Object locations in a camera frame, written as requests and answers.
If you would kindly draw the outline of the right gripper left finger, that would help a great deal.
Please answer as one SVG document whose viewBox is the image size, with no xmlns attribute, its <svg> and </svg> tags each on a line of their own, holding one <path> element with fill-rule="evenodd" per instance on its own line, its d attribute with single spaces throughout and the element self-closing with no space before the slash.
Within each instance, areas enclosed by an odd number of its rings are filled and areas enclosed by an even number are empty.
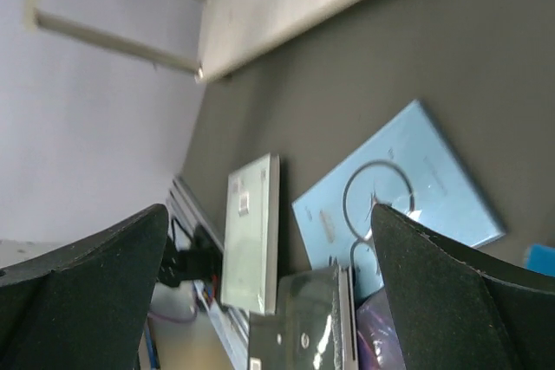
<svg viewBox="0 0 555 370">
<path fill-rule="evenodd" d="M 131 369 L 167 240 L 153 204 L 1 270 L 3 369 Z"/>
</svg>

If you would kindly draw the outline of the pale green book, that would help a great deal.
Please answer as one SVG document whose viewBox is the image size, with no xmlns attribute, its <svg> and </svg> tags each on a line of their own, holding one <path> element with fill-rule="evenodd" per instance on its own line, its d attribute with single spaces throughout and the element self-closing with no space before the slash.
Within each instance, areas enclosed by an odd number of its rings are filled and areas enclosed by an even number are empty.
<svg viewBox="0 0 555 370">
<path fill-rule="evenodd" d="M 278 291 L 280 158 L 268 153 L 228 177 L 220 299 L 273 315 Z"/>
</svg>

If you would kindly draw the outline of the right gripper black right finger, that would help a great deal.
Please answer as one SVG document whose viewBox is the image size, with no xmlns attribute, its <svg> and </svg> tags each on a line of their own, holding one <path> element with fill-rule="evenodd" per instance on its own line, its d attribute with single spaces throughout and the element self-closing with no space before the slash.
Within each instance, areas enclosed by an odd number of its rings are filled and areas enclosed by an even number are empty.
<svg viewBox="0 0 555 370">
<path fill-rule="evenodd" d="M 408 369 L 552 369 L 554 279 L 499 260 L 385 204 L 371 228 Z"/>
</svg>

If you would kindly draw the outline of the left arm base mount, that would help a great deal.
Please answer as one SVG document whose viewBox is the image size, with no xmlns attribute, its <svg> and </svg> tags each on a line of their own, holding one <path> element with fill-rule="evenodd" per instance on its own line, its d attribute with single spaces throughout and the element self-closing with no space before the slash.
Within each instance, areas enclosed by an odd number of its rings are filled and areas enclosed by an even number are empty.
<svg viewBox="0 0 555 370">
<path fill-rule="evenodd" d="M 177 247 L 177 228 L 189 238 L 190 245 L 186 249 Z M 206 228 L 197 224 L 189 231 L 176 217 L 171 217 L 170 230 L 158 281 L 169 288 L 178 288 L 182 282 L 192 281 L 216 285 L 221 275 L 223 255 Z"/>
</svg>

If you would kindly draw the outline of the blue paperback book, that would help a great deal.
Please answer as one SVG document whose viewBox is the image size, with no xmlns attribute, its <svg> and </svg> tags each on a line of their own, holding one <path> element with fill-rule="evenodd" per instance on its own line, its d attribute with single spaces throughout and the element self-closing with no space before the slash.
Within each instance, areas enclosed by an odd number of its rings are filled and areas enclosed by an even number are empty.
<svg viewBox="0 0 555 370">
<path fill-rule="evenodd" d="M 555 276 L 555 249 L 535 243 L 526 252 L 525 267 L 545 276 Z"/>
</svg>

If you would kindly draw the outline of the black shiny book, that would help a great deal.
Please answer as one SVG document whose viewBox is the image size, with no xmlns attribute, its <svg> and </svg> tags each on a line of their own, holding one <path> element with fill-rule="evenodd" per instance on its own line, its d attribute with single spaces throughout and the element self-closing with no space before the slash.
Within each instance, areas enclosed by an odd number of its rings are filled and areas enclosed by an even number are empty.
<svg viewBox="0 0 555 370">
<path fill-rule="evenodd" d="M 274 315 L 250 320 L 247 368 L 357 369 L 350 267 L 283 277 Z"/>
</svg>

